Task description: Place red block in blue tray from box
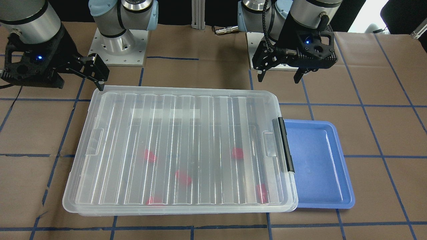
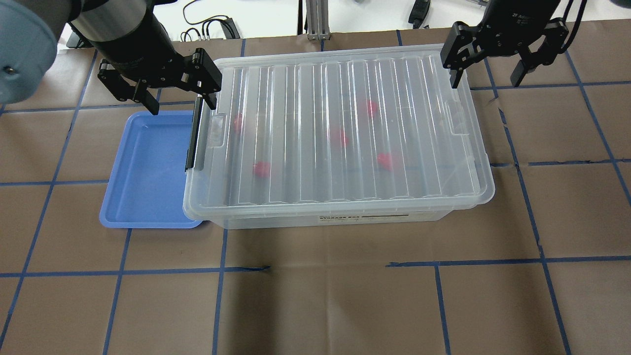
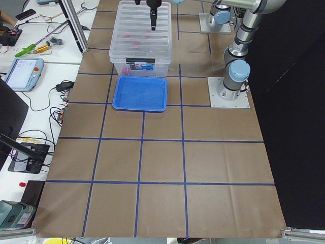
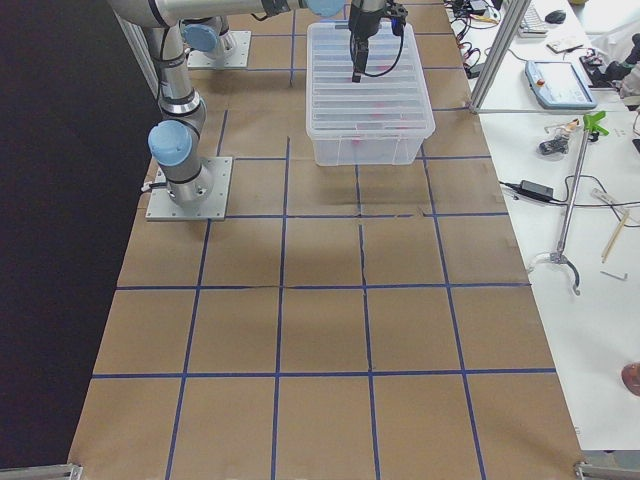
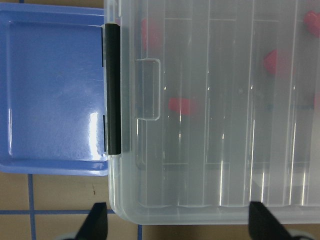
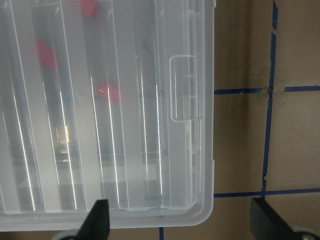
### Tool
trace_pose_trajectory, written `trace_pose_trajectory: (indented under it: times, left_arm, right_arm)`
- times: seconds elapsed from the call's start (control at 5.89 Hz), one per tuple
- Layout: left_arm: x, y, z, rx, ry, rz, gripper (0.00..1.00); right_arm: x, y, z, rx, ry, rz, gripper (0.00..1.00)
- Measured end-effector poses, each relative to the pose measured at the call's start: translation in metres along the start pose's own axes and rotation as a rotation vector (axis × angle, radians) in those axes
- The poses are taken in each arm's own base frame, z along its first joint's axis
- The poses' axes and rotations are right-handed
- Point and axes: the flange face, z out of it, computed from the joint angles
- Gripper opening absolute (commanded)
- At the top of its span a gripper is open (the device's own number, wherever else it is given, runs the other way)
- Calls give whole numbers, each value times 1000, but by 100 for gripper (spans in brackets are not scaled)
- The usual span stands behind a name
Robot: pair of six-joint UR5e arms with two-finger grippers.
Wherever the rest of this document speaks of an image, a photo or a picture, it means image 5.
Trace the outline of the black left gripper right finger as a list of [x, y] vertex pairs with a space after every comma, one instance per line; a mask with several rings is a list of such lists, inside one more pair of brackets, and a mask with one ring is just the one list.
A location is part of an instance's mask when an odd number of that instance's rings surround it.
[[291, 240], [293, 237], [262, 202], [251, 201], [248, 232], [252, 240]]

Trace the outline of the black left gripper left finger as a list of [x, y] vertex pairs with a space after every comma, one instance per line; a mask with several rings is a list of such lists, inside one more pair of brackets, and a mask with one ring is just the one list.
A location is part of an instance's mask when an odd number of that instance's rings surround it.
[[75, 235], [75, 240], [106, 240], [108, 237], [107, 204], [97, 202], [93, 205], [84, 223]]

